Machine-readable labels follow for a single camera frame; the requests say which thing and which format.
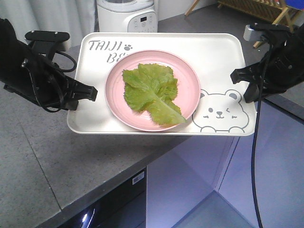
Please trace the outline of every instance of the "pink plate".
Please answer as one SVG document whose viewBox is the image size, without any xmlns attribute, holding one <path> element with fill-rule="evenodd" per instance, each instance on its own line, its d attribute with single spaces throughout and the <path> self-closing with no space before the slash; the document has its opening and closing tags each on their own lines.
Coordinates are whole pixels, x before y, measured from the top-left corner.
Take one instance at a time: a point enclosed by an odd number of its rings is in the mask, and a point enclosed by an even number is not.
<svg viewBox="0 0 304 228">
<path fill-rule="evenodd" d="M 176 126 L 160 126 L 151 120 L 147 111 L 138 114 L 125 102 L 123 70 L 133 70 L 139 63 L 156 63 L 173 69 L 173 75 L 178 80 L 178 95 L 173 102 L 180 107 L 182 116 L 188 119 L 200 101 L 199 79 L 185 61 L 173 54 L 158 50 L 132 53 L 113 67 L 105 84 L 105 97 L 112 113 L 126 125 L 141 131 L 159 132 Z"/>
</svg>

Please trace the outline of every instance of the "control panel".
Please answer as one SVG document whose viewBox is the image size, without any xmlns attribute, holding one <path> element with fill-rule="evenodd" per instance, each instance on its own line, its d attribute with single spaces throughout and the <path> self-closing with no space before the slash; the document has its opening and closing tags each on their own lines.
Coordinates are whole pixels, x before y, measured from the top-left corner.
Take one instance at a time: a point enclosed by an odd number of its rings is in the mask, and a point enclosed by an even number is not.
<svg viewBox="0 0 304 228">
<path fill-rule="evenodd" d="M 154 11 L 136 15 L 129 21 L 128 32 L 157 32 L 157 17 Z"/>
</svg>

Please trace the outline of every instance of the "white appliance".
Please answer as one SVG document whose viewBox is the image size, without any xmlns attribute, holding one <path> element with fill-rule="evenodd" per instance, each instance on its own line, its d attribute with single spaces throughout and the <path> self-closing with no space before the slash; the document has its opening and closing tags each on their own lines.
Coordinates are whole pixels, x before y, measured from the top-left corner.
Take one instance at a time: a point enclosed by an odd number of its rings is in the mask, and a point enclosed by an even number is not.
<svg viewBox="0 0 304 228">
<path fill-rule="evenodd" d="M 153 0 L 97 0 L 100 32 L 157 32 Z"/>
</svg>

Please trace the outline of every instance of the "label sticker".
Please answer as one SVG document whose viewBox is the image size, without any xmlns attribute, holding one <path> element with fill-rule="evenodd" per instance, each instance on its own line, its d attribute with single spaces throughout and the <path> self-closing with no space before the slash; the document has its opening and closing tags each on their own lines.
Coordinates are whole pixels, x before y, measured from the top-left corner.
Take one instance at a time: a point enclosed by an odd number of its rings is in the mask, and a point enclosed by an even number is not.
<svg viewBox="0 0 304 228">
<path fill-rule="evenodd" d="M 144 171 L 142 171 L 140 174 L 138 174 L 136 177 L 132 179 L 132 185 L 136 184 L 139 182 L 141 179 L 144 178 Z"/>
</svg>

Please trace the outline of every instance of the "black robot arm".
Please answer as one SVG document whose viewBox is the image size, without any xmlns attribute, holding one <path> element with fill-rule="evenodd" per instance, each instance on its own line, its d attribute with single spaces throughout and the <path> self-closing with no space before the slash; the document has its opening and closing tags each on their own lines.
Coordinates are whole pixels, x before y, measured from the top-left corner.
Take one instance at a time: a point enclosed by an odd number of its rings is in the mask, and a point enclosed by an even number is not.
<svg viewBox="0 0 304 228">
<path fill-rule="evenodd" d="M 17 40 L 7 19 L 0 19 L 0 81 L 5 84 L 4 89 L 48 112 L 76 110 L 81 99 L 95 101 L 97 90 L 93 86 L 82 84 L 63 73 L 73 71 L 75 61 L 71 70 L 60 69 L 52 62 L 56 52 L 62 54 L 59 50 L 69 40 L 68 33 L 31 31 L 25 37 L 30 40 L 29 45 Z"/>
<path fill-rule="evenodd" d="M 284 93 L 304 81 L 304 25 L 291 33 L 289 28 L 283 25 L 255 24 L 246 27 L 244 37 L 248 33 L 269 43 L 272 51 L 267 52 L 260 62 L 236 69 L 231 74 L 234 84 L 240 81 L 249 82 L 244 93 L 247 103 L 257 101 L 260 90 L 262 98 L 265 98 Z M 263 88 L 260 88 L 262 72 L 268 58 Z"/>
</svg>

